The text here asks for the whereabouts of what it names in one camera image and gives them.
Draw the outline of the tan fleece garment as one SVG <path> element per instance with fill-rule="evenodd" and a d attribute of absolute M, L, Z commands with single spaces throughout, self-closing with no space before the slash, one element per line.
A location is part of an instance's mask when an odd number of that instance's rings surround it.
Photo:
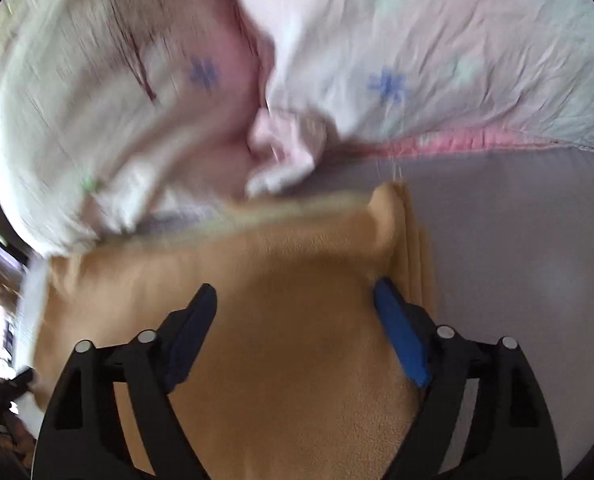
<path fill-rule="evenodd" d="M 47 406 L 73 346 L 124 344 L 185 308 L 201 285 L 217 313 L 170 401 L 215 479 L 378 479 L 419 390 L 373 304 L 386 276 L 433 304 L 425 233 L 402 183 L 237 207 L 233 226 L 122 242 L 50 260 L 32 364 Z"/>

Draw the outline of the lilac bed sheet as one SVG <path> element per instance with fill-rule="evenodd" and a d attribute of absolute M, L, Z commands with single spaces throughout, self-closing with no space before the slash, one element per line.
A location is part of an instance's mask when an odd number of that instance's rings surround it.
<path fill-rule="evenodd" d="M 431 240 L 439 321 L 515 338 L 563 472 L 594 479 L 594 153 L 578 148 L 329 162 L 296 196 L 407 182 Z"/>

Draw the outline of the pink floral pillow right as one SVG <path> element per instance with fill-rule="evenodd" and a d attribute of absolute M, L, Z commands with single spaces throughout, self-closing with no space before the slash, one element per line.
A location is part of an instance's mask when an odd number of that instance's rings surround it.
<path fill-rule="evenodd" d="M 341 140 L 492 127 L 594 148 L 592 0 L 239 0 L 271 110 Z"/>

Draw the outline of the pink floral pillow left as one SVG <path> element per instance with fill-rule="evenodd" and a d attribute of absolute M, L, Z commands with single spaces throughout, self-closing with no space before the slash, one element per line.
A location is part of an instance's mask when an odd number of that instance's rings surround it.
<path fill-rule="evenodd" d="M 237 0 L 28 0 L 0 57 L 0 204 L 43 255 L 314 170 L 323 122 L 265 107 Z"/>

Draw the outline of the pink floral pillow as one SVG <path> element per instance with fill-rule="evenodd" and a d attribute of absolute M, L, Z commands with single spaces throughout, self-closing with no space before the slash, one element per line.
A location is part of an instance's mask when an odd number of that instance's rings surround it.
<path fill-rule="evenodd" d="M 492 127 L 594 148 L 592 0 L 239 0 L 271 110 L 341 140 Z"/>
<path fill-rule="evenodd" d="M 28 0 L 0 57 L 0 204 L 43 255 L 314 170 L 323 122 L 265 107 L 237 0 Z"/>

